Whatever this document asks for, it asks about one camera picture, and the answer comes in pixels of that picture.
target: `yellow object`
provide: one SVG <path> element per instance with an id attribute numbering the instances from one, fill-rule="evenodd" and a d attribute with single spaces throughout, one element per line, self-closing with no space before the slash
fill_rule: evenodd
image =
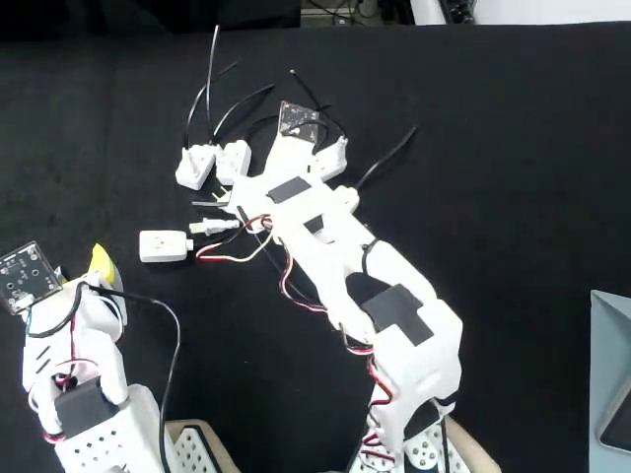
<path id="1" fill-rule="evenodd" d="M 107 251 L 98 243 L 92 248 L 92 261 L 90 261 L 90 267 L 88 272 L 101 271 L 104 279 L 113 284 L 116 277 L 116 271 L 114 270 L 114 263 L 111 262 L 111 258 L 107 254 Z"/>

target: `electrical connector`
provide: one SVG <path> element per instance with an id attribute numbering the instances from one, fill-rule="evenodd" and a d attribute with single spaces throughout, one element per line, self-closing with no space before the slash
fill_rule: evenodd
<path id="1" fill-rule="evenodd" d="M 190 232 L 192 234 L 206 234 L 211 236 L 220 234 L 226 230 L 237 229 L 241 222 L 238 220 L 222 220 L 222 219 L 204 219 L 199 223 L 190 224 Z"/>
<path id="2" fill-rule="evenodd" d="M 338 185 L 333 191 L 333 195 L 351 214 L 355 212 L 355 209 L 357 209 L 359 205 L 359 194 L 354 187 Z"/>
<path id="3" fill-rule="evenodd" d="M 317 153 L 311 163 L 310 172 L 319 176 L 323 182 L 344 172 L 347 144 L 348 138 L 340 136 L 331 146 Z"/>
<path id="4" fill-rule="evenodd" d="M 182 261 L 193 249 L 193 240 L 186 232 L 176 230 L 143 230 L 138 236 L 138 254 L 143 263 Z"/>
<path id="5" fill-rule="evenodd" d="M 182 148 L 175 180 L 179 185 L 199 190 L 215 161 L 222 154 L 223 150 L 219 145 L 193 145 L 189 149 Z"/>
<path id="6" fill-rule="evenodd" d="M 217 179 L 223 185 L 233 185 L 239 175 L 247 175 L 252 150 L 245 140 L 228 143 L 217 157 Z"/>

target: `table surface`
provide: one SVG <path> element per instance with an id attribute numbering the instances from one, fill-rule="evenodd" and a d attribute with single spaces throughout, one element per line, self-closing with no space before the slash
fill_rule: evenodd
<path id="1" fill-rule="evenodd" d="M 1 251 L 36 239 L 87 268 L 95 241 L 126 289 L 182 321 L 169 418 L 208 421 L 244 471 L 342 469 L 371 383 L 321 316 L 277 292 L 265 258 L 147 266 L 140 230 L 198 219 L 175 184 L 208 35 L 0 46 Z M 213 110 L 269 82 L 247 119 L 310 105 L 299 70 L 350 137 L 352 182 L 412 124 L 358 218 L 464 322 L 456 419 L 507 472 L 588 470 L 590 289 L 631 293 L 631 26 L 388 28 L 222 34 Z M 239 136 L 244 126 L 234 129 Z M 273 130 L 253 141 L 261 169 Z M 204 138 L 203 118 L 193 140 Z M 234 245 L 246 252 L 254 241 Z M 24 326 L 0 317 L 5 471 L 56 471 L 21 389 Z M 160 400 L 172 322 L 130 306 L 127 377 Z"/>

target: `circuit board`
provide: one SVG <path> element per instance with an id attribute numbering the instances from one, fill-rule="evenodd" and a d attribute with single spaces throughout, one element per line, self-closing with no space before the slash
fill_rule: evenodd
<path id="1" fill-rule="evenodd" d="M 0 296 L 16 315 L 42 299 L 61 291 L 61 284 L 36 242 L 0 258 Z"/>
<path id="2" fill-rule="evenodd" d="M 280 116 L 278 117 L 278 132 L 282 133 L 299 123 L 317 119 L 319 119 L 319 113 L 317 111 L 294 103 L 282 101 L 280 104 Z M 313 144 L 317 143 L 316 124 L 309 124 L 295 128 L 290 131 L 289 134 Z"/>

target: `robotic arm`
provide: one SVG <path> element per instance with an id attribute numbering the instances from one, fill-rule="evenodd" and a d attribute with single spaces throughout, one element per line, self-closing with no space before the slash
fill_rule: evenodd
<path id="1" fill-rule="evenodd" d="M 456 405 L 462 322 L 422 274 L 352 215 L 357 191 L 324 183 L 346 167 L 346 138 L 313 154 L 311 122 L 302 135 L 283 132 L 297 129 L 296 108 L 283 102 L 265 171 L 238 177 L 225 210 L 244 222 L 264 215 L 252 232 L 271 222 L 274 240 L 314 283 L 330 323 L 361 344 L 353 353 L 370 357 L 376 386 L 356 463 L 403 471 L 405 451 L 426 443 L 427 432 Z M 313 110 L 305 114 L 317 118 Z M 423 464 L 409 456 L 421 470 L 438 464 L 436 455 Z"/>

